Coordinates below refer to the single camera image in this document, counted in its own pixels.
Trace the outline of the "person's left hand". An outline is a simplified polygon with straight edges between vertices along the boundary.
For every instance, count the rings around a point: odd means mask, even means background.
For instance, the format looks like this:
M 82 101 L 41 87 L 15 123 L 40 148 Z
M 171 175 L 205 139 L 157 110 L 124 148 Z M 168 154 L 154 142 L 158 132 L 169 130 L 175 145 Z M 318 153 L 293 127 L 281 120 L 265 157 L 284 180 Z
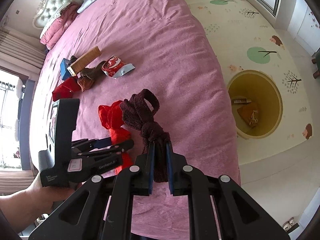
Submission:
M 48 213 L 55 202 L 61 202 L 70 197 L 75 189 L 70 187 L 42 186 L 38 173 L 32 184 L 25 190 L 28 201 L 33 209 L 40 213 Z

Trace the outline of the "person's left forearm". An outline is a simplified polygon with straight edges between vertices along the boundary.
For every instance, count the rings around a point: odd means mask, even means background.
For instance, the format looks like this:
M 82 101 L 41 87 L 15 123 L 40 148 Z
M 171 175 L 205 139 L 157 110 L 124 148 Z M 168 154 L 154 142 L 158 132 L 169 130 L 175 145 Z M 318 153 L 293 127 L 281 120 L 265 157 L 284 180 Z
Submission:
M 52 210 L 54 200 L 47 200 L 40 190 L 26 189 L 1 196 L 1 211 L 16 233 L 30 226 L 40 215 Z

